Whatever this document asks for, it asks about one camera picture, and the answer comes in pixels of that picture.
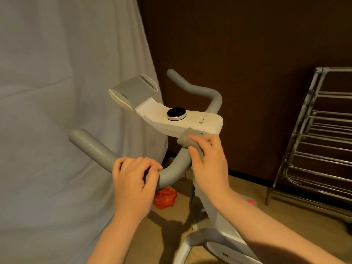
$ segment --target beige floor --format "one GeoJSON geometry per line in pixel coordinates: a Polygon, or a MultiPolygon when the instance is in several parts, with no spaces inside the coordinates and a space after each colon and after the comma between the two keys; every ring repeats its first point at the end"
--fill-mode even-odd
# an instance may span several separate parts
{"type": "MultiPolygon", "coordinates": [[[[178,196],[173,207],[163,210],[152,208],[149,216],[138,228],[126,264],[172,263],[182,241],[192,231],[191,224],[201,208],[200,201],[196,199],[192,212],[189,212],[191,179],[192,173],[188,171],[187,180],[178,181],[174,185],[178,196]]],[[[352,236],[346,232],[342,222],[274,199],[270,201],[269,206],[265,206],[266,187],[261,185],[231,176],[230,185],[236,192],[255,199],[258,207],[276,220],[346,263],[352,263],[352,236]]],[[[224,262],[217,260],[203,247],[195,247],[191,250],[186,263],[224,262]]]]}

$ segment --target round knob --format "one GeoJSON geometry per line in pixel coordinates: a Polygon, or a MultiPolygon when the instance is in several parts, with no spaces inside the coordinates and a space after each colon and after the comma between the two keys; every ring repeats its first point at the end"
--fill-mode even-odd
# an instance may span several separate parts
{"type": "Polygon", "coordinates": [[[177,121],[177,120],[184,119],[187,116],[187,114],[184,108],[174,107],[168,110],[167,116],[169,120],[177,121]]]}

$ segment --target brand logo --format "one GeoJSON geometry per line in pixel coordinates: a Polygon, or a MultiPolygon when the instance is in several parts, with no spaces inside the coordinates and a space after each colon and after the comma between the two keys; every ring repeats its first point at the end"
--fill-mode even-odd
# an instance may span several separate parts
{"type": "Polygon", "coordinates": [[[205,115],[204,115],[204,118],[202,119],[202,121],[199,122],[199,124],[203,124],[203,122],[204,122],[204,120],[205,120],[206,117],[207,117],[207,115],[205,114],[205,115]]]}

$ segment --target white curtain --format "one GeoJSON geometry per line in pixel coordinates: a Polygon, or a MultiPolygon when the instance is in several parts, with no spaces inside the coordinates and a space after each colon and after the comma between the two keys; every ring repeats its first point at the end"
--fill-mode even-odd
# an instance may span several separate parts
{"type": "Polygon", "coordinates": [[[120,156],[161,161],[167,147],[108,95],[138,74],[157,82],[137,2],[0,0],[0,35],[0,262],[85,263],[113,188],[69,132],[120,156]]]}

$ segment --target gray handlebar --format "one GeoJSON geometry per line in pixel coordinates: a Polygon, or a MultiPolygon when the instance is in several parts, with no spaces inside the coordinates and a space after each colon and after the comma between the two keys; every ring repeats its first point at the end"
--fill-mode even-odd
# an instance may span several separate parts
{"type": "MultiPolygon", "coordinates": [[[[173,69],[169,69],[167,75],[174,83],[185,91],[211,98],[212,102],[205,112],[214,114],[218,113],[222,105],[222,96],[218,91],[192,85],[173,69]]],[[[70,133],[69,140],[108,172],[112,172],[114,163],[119,157],[89,132],[84,129],[75,129],[70,133]]],[[[174,184],[189,167],[190,163],[191,158],[188,150],[182,148],[171,165],[159,172],[160,177],[157,190],[174,184]]]]}

